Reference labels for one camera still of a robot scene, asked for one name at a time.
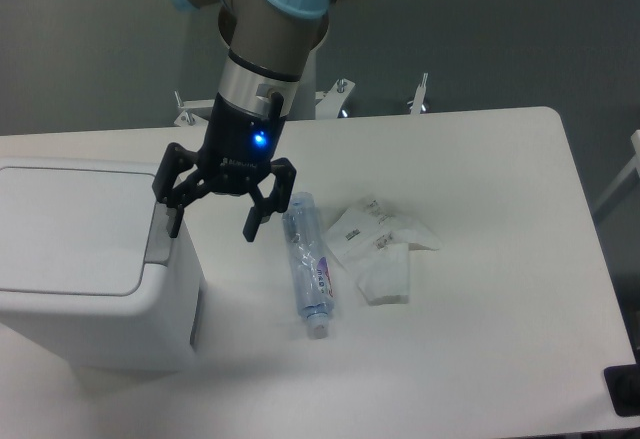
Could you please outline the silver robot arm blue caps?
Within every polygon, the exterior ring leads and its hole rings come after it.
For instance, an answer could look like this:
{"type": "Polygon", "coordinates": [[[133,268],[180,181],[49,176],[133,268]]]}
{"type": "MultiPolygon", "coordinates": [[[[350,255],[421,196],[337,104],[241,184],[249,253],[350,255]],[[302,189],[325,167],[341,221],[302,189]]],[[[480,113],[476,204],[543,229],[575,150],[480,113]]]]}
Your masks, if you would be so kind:
{"type": "Polygon", "coordinates": [[[253,241],[273,213],[287,210],[296,170],[275,158],[311,51],[339,0],[171,0],[183,11],[218,4],[231,19],[227,59],[201,147],[167,146],[152,190],[179,235],[186,208],[214,193],[249,195],[243,235],[253,241]]]}

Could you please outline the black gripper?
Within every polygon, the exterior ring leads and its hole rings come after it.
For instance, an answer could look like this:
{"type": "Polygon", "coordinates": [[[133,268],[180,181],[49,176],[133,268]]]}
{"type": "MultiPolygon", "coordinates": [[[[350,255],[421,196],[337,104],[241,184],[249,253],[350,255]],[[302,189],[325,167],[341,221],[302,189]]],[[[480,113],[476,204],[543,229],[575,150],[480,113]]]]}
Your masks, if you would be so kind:
{"type": "Polygon", "coordinates": [[[152,183],[156,201],[167,208],[170,238],[177,238],[185,209],[209,193],[253,200],[243,235],[253,242],[261,224],[274,212],[284,213],[290,202],[297,171],[288,158],[274,154],[284,129],[284,97],[273,93],[267,112],[239,109],[217,95],[203,144],[198,152],[169,143],[152,183]],[[259,185],[274,176],[271,192],[264,197],[259,185]]]}

